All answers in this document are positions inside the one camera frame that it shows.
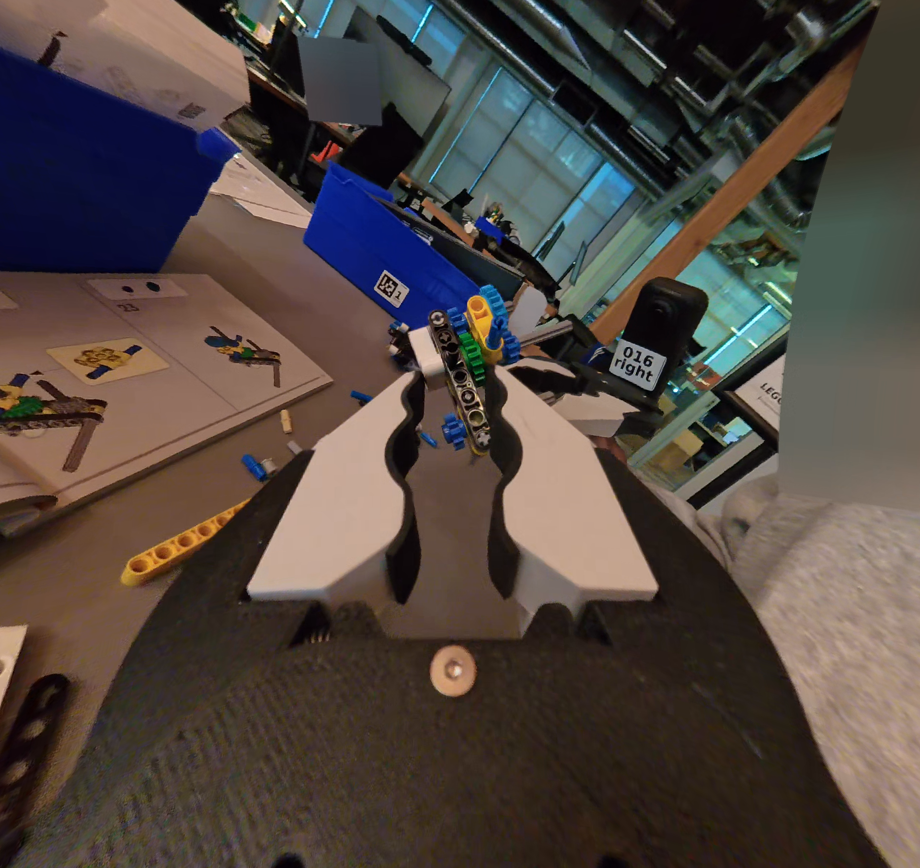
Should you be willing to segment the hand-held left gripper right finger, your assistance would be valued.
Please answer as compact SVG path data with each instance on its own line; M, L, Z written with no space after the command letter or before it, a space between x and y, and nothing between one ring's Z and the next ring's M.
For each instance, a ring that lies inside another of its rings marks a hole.
M500 471L489 576L519 634L558 605L650 601L658 581L590 440L508 368L488 373L489 457Z

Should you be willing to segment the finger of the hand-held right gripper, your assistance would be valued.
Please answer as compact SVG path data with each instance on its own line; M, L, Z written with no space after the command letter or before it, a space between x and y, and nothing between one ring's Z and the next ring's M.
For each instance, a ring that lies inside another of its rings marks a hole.
M652 422L652 410L606 393L564 394L554 402L554 411L586 437L614 437L627 420Z
M582 394L581 377L548 358L522 357L507 366L507 371L543 402L559 402L567 395Z

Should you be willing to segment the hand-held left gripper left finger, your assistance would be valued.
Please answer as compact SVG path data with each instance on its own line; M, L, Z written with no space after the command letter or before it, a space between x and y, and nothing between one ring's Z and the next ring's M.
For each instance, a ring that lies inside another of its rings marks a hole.
M420 573L408 471L425 383L404 374L313 449L248 585L255 601L405 605Z

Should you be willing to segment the multicolour lego gear assembly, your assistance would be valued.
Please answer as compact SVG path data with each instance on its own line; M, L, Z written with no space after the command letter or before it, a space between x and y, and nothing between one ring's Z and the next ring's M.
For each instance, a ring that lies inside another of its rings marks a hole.
M408 333L415 366L430 389L444 388L454 402L454 413L444 417L445 441L456 450L467 447L475 458L489 455L492 430L486 405L486 385L491 382L517 383L515 394L529 391L507 371L507 366L522 357L521 343L508 328L507 312L491 310L499 293L483 287L469 299L467 310L431 310L427 323ZM544 452L561 455L581 433L554 411L554 402L543 402L537 395L514 404L529 414L516 414L517 420L529 420L534 430L524 432L523 443L534 445L537 435L546 439Z

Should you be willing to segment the long yellow lego beam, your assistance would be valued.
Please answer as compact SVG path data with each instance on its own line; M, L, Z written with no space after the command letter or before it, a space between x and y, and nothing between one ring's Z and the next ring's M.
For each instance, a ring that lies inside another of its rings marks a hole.
M133 556L124 566L120 583L125 587L144 586L177 568L217 534L225 529L251 499L232 506L205 519L190 529L157 543L152 548Z

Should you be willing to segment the lego instruction booklet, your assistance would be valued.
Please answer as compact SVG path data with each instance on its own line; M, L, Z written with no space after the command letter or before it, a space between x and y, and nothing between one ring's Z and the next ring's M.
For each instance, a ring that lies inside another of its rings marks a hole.
M210 276L1 276L3 538L332 383Z

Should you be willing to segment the cardboard box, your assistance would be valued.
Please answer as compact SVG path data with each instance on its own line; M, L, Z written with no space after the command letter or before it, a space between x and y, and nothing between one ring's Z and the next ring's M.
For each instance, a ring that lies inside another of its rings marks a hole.
M546 307L547 300L543 293L530 284L523 284L512 300L509 313L511 333L519 338L533 333L541 322Z

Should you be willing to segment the black plastic tray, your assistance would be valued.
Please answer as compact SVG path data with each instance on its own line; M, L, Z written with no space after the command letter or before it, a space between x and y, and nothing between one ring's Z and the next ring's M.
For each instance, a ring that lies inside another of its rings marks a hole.
M479 253L447 230L373 195L355 191L351 227L380 263L405 286L437 281L459 289L458 275L475 287L494 287L510 302L525 287L520 271Z

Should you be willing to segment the blue plastic bin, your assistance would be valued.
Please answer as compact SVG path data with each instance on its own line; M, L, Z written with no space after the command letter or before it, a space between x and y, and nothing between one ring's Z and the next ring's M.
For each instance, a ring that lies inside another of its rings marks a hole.
M239 152L1 52L1 269L157 273Z
M389 192L333 163L326 171L305 230L306 247L411 330L426 325L431 310L465 306L468 299L479 293L480 287L463 275L456 276L459 289L438 281L424 281L421 287L410 288L393 276L351 227L350 205L356 190L396 205Z

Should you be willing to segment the person in grey hoodie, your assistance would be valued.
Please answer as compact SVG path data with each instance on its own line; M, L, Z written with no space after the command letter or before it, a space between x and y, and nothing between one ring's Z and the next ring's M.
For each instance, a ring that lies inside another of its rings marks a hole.
M642 483L753 606L885 861L918 866L918 512L785 493L773 472L707 515Z

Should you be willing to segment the large monitor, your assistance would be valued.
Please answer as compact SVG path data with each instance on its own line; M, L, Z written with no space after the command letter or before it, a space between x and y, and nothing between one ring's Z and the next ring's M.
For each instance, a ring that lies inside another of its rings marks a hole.
M368 12L356 9L340 46L343 102L364 132L346 158L381 184L407 170L440 124L449 85L390 40Z

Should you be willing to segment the white paper sheet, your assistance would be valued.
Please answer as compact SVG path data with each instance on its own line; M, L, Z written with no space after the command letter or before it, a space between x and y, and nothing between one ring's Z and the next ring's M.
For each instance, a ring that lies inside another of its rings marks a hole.
M300 196L264 173L243 151L227 161L208 194L231 201L254 218L297 230L306 230L312 218Z

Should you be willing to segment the black webcam bar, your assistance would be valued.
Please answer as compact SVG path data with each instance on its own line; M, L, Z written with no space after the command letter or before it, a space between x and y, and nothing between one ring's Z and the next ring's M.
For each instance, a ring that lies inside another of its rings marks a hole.
M425 69L431 69L432 59L423 50L416 46L412 40L404 33L399 31L395 25L378 14L375 22L382 32L392 40L404 53L412 57L417 63Z

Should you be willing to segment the white paper packaging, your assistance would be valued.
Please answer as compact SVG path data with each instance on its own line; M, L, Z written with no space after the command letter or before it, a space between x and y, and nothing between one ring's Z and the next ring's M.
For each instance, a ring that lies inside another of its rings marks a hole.
M240 49L174 0L1 0L1 46L199 133L250 101Z

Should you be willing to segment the silver ventilation duct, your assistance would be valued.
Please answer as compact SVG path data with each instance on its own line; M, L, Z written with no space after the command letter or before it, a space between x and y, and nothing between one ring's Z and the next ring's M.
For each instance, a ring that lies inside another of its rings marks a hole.
M651 197L748 158L881 0L436 0Z

